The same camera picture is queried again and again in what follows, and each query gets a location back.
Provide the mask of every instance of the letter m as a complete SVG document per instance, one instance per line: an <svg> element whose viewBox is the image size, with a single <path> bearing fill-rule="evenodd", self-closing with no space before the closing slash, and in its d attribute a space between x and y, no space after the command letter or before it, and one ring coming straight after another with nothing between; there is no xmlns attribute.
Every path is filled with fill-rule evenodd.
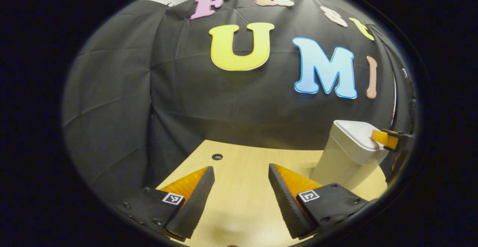
<svg viewBox="0 0 478 247"><path fill-rule="evenodd" d="M315 81L314 73L317 72L326 94L331 92L338 77L335 94L347 99L357 97L352 64L354 55L350 50L337 47L333 52L332 60L328 60L322 48L314 40L297 37L292 39L292 43L299 47L301 53L301 77L300 81L295 83L296 91L317 93L319 85Z"/></svg>

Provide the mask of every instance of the wooden table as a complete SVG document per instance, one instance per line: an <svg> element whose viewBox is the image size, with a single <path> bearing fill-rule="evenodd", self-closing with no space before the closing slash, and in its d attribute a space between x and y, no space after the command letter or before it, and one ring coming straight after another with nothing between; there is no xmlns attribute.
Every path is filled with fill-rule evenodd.
<svg viewBox="0 0 478 247"><path fill-rule="evenodd" d="M157 189L198 169L213 166L215 182L203 215L191 239L182 244L191 247L286 247L307 239L290 237L269 183L268 166L276 163L308 177L322 152L205 140ZM213 160L214 154L222 154L222 160ZM352 192L371 200L386 189L385 176L377 167Z"/></svg>

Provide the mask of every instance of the trash can lid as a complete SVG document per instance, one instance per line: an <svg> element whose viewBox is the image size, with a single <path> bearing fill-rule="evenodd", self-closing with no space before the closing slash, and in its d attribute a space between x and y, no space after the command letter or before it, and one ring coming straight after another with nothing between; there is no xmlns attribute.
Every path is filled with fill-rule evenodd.
<svg viewBox="0 0 478 247"><path fill-rule="evenodd" d="M372 140L372 130L379 130L367 122L360 121L334 121L347 136L358 145L370 150L382 150L384 145Z"/></svg>

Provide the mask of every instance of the white trash can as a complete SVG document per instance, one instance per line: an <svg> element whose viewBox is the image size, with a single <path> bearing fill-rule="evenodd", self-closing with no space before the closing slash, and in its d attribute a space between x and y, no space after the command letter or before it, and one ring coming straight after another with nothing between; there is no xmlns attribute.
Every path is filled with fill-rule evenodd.
<svg viewBox="0 0 478 247"><path fill-rule="evenodd" d="M321 184L336 182L352 190L366 179L389 153L372 140L366 122L334 121L326 148L310 178Z"/></svg>

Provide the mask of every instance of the yellow letter u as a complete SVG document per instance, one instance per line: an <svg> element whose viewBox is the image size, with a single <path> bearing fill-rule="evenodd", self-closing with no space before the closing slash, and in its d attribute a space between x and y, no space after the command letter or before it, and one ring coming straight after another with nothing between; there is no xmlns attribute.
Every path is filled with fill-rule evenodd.
<svg viewBox="0 0 478 247"><path fill-rule="evenodd" d="M238 29L237 25L223 25L209 30L212 35L212 62L228 71L247 71L263 65L269 58L269 31L274 29L274 25L264 22L247 25L247 29L251 29L254 36L254 49L247 56L237 56L232 51L232 39Z"/></svg>

